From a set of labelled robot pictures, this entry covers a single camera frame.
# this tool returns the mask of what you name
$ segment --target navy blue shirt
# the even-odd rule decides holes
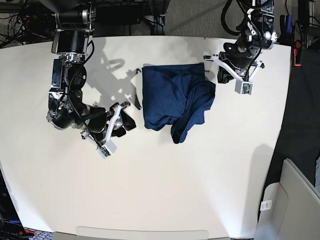
[[[145,127],[172,125],[173,142],[183,143],[193,125],[205,122],[204,111],[215,99],[216,85],[206,80],[204,64],[146,66],[142,78]]]

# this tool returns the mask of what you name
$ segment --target cable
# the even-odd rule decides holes
[[[319,21],[318,19],[316,19],[316,17],[314,17],[314,16],[309,16],[309,18],[316,20],[316,21],[320,24],[320,21]]]
[[[302,32],[302,28],[301,28],[301,26],[299,25],[298,21],[295,21],[294,26],[296,26],[296,25],[298,26],[298,33],[300,34],[300,40],[301,40],[301,42],[302,42],[303,39],[304,39],[303,32]]]
[[[286,14],[287,14],[287,15],[290,15],[290,14],[289,14],[289,11],[288,11],[287,1],[288,1],[288,0],[285,0],[285,4],[284,4],[284,6],[285,6],[285,11],[286,11]]]
[[[246,6],[247,8],[250,8],[250,9],[263,9],[264,7],[268,6],[273,0],[267,0],[265,3],[261,4],[261,5],[257,5],[257,6],[252,6],[252,5],[249,5],[243,1],[240,1],[240,3],[244,6]]]
[[[2,35],[0,35],[0,42],[4,43],[5,41],[4,41],[4,40],[1,40],[1,38],[4,38],[4,40],[6,40],[6,38],[3,37]]]
[[[152,6],[151,6],[151,4],[149,4],[149,6],[150,6],[150,10],[151,10],[151,14],[152,14],[152,16],[153,16],[153,19],[156,21],[156,24],[160,25],[160,23],[158,22],[158,18],[155,17],[154,12],[152,11]]]
[[[122,3],[126,3],[125,6],[131,5],[131,4],[144,4],[145,2],[147,2],[147,0],[144,1],[136,1],[136,0],[121,0],[121,1],[107,1],[107,0],[101,0],[100,2],[97,2],[96,6],[99,6],[101,4],[110,4],[112,5],[112,7],[114,7],[116,4],[122,4]]]
[[[233,35],[233,36],[239,36],[241,32],[240,32],[240,31],[232,31],[232,30],[228,27],[228,25],[227,25],[227,23],[226,23],[226,14],[227,14],[227,11],[228,11],[228,9],[229,9],[232,1],[233,1],[233,0],[228,0],[228,1],[225,3],[225,5],[224,5],[224,7],[223,7],[223,9],[222,9],[222,14],[221,14],[221,18],[220,18],[220,19],[221,19],[221,24],[222,24],[223,29],[224,29],[228,34],[231,34],[231,35]]]
[[[11,15],[11,16],[8,16],[8,17],[0,17],[0,19],[4,20],[4,19],[9,19],[9,18],[13,18],[15,16],[18,16],[19,14],[15,14],[15,15]]]
[[[16,34],[15,36],[11,37],[8,41],[5,41],[0,44],[0,49],[7,46],[8,44],[12,43],[13,41],[17,40],[18,37],[20,37],[23,34],[23,32]]]
[[[95,44],[94,42],[91,40],[88,44],[89,45],[92,45],[92,51],[90,53],[90,55],[86,58],[86,60],[83,62],[83,64],[75,71],[71,81],[70,81],[70,84],[69,84],[69,90],[68,90],[68,93],[67,93],[67,99],[69,100],[70,104],[71,104],[71,107],[73,108],[73,110],[75,111],[75,113],[78,115],[78,117],[80,118],[81,122],[83,123],[83,125],[86,127],[87,131],[89,132],[89,134],[92,136],[92,138],[94,139],[95,143],[99,146],[99,148],[102,147],[102,144],[97,140],[97,138],[92,134],[92,132],[90,131],[89,129],[89,126],[86,124],[86,121],[83,119],[83,117],[81,116],[81,114],[78,112],[78,110],[75,108],[71,98],[70,98],[70,91],[71,91],[71,87],[72,87],[72,83],[77,75],[77,73],[80,71],[80,69],[82,69],[84,67],[84,65],[89,61],[89,59],[92,57],[92,55],[94,54],[95,52]]]
[[[146,18],[144,18],[146,21],[148,21],[149,23],[152,23],[152,24],[157,24],[157,25],[159,25],[159,26],[161,26],[161,27],[164,27],[164,25],[162,25],[161,23],[159,23],[159,22],[156,22],[156,21],[151,21],[151,20],[149,20],[149,19],[146,19]]]
[[[10,31],[9,31],[9,29],[10,29],[10,26],[11,26],[11,21],[12,21],[12,19],[13,19],[14,17],[15,17],[14,15],[11,16],[10,20],[8,21],[8,26],[7,26],[7,37],[8,37],[8,38],[10,37]]]
[[[246,15],[246,11],[244,9],[244,7],[242,6],[240,0],[236,0],[241,11],[243,12],[243,14]],[[249,75],[249,70],[251,68],[251,66],[254,64],[254,62],[257,60],[257,58],[259,57],[259,55],[261,54],[262,51],[262,37],[261,37],[261,33],[260,31],[257,29],[257,27],[253,24],[253,22],[251,21],[251,19],[249,17],[247,17],[248,22],[252,25],[252,27],[254,28],[254,30],[258,33],[258,37],[259,37],[259,52],[257,53],[257,55],[254,57],[254,59],[250,62],[249,66],[248,66],[248,70],[245,73],[245,76]]]
[[[312,26],[320,27],[319,24],[313,24],[313,23],[311,23],[311,22],[309,22],[309,24],[312,25]]]

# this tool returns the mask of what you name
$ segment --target metal bracket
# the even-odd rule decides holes
[[[224,68],[227,70],[227,72],[236,80],[235,84],[235,91],[239,94],[250,94],[252,93],[252,88],[254,83],[252,82],[253,78],[257,74],[258,70],[262,66],[262,61],[256,61],[255,62],[255,68],[253,72],[251,73],[249,80],[244,81],[241,76],[239,76],[228,64],[221,61],[219,59],[219,55],[212,55],[210,59],[206,59],[207,61],[213,61],[215,62],[219,67]]]
[[[115,128],[115,124],[117,122],[117,119],[120,117],[120,112],[121,112],[121,105],[116,105],[114,107],[114,114],[112,116],[112,118],[110,119],[110,123],[109,123],[109,127],[106,130],[106,134],[105,134],[105,138],[104,138],[104,142],[109,142],[111,139],[111,135],[112,135],[112,131]]]
[[[145,22],[150,26],[150,34],[152,36],[165,36],[166,35],[166,24],[165,24],[165,15],[153,16],[147,15],[144,16]]]
[[[92,136],[89,135],[87,131],[83,131],[81,133],[82,138],[88,140],[93,145],[97,146],[96,141],[93,139]],[[98,154],[106,159],[108,156],[112,155],[117,150],[117,146],[112,142],[108,141],[106,142],[102,147],[97,147],[96,151]]]

